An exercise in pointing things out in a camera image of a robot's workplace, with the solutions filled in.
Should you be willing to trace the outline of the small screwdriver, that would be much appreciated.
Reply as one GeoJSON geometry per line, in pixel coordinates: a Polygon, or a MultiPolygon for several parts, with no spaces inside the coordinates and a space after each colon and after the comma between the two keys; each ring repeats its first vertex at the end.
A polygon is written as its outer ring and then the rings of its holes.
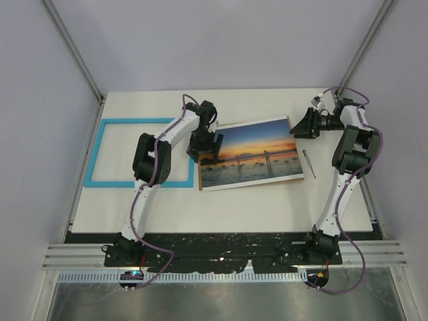
{"type": "Polygon", "coordinates": [[[316,174],[314,172],[314,168],[312,166],[312,163],[311,163],[311,160],[310,160],[310,157],[308,155],[307,150],[306,149],[302,150],[302,153],[304,155],[304,158],[305,158],[305,160],[307,162],[307,165],[308,165],[309,169],[311,170],[311,173],[312,173],[313,177],[316,179],[316,174]]]}

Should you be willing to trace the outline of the sunset photo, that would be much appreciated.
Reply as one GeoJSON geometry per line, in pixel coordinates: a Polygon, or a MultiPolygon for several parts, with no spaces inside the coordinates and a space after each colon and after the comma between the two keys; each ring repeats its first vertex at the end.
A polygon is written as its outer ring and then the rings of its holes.
{"type": "Polygon", "coordinates": [[[199,190],[218,191],[304,179],[287,116],[219,126],[218,156],[201,155],[199,190]]]}

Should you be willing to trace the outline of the blue picture frame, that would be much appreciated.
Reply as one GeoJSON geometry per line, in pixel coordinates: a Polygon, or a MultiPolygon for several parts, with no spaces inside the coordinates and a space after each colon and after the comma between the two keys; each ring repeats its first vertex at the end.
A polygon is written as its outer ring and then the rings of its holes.
{"type": "MultiPolygon", "coordinates": [[[[94,181],[92,179],[96,161],[102,144],[104,131],[107,125],[119,124],[168,124],[174,118],[102,118],[99,124],[98,132],[92,148],[92,154],[88,163],[88,168],[84,178],[84,187],[86,188],[134,188],[134,179],[131,181],[94,181]]],[[[189,158],[188,176],[185,181],[166,181],[164,188],[193,188],[195,177],[195,163],[189,158]]]]}

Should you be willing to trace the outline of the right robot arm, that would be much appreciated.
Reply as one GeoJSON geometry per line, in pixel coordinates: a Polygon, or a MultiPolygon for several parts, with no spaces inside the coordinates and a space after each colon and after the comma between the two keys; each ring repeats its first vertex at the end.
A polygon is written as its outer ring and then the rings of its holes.
{"type": "Polygon", "coordinates": [[[383,148],[382,134],[366,120],[365,105],[343,98],[335,102],[333,112],[329,113],[322,97],[319,94],[312,99],[312,106],[303,119],[290,130],[294,138],[302,139],[315,139],[323,130],[342,131],[332,156],[332,188],[302,248],[304,259],[318,264],[336,256],[339,237],[344,235],[341,223],[350,196],[361,178],[370,172],[383,148]]]}

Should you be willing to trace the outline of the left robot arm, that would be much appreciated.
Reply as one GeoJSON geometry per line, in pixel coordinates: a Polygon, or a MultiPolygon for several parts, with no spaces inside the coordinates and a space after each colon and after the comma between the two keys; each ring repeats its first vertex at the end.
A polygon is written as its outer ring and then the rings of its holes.
{"type": "Polygon", "coordinates": [[[180,116],[158,134],[140,135],[132,162],[135,182],[130,214],[120,232],[114,236],[113,244],[102,247],[105,266],[137,266],[142,262],[145,247],[167,252],[142,239],[154,196],[171,173],[172,151],[182,139],[190,138],[187,154],[195,163],[203,155],[218,159],[223,135],[215,132],[217,116],[212,102],[205,100],[198,104],[184,94],[180,116]]]}

